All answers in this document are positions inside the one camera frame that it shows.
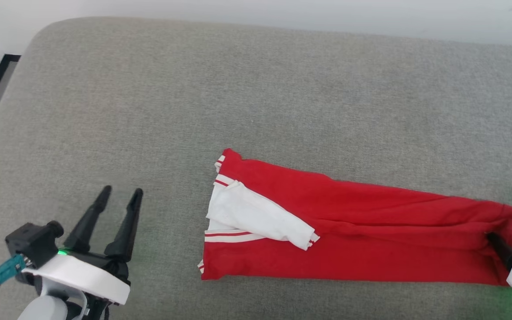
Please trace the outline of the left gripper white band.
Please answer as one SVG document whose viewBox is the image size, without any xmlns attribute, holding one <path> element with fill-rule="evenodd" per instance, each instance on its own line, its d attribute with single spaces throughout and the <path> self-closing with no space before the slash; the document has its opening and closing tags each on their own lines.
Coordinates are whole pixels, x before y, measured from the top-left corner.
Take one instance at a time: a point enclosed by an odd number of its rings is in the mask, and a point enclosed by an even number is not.
<svg viewBox="0 0 512 320">
<path fill-rule="evenodd" d="M 112 186 L 105 186 L 77 222 L 64 246 L 87 253 L 94 227 L 105 211 Z M 40 281 L 42 296 L 85 300 L 85 295 L 124 305 L 130 293 L 127 263 L 132 259 L 144 191 L 137 188 L 126 207 L 126 216 L 114 240 L 106 246 L 106 256 L 57 253 L 41 267 L 26 267 L 24 276 Z"/>
</svg>

